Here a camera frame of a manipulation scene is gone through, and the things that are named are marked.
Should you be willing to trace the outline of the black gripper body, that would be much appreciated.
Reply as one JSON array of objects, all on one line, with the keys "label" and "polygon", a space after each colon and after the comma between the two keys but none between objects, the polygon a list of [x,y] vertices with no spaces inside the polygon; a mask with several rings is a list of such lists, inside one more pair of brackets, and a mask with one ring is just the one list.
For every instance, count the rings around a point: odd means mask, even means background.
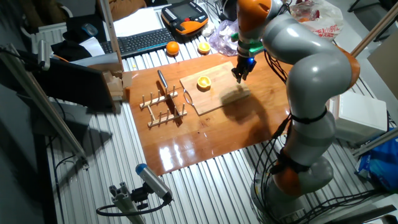
[{"label": "black gripper body", "polygon": [[239,75],[248,75],[254,69],[256,61],[254,57],[243,57],[238,55],[238,64],[236,66]]}]

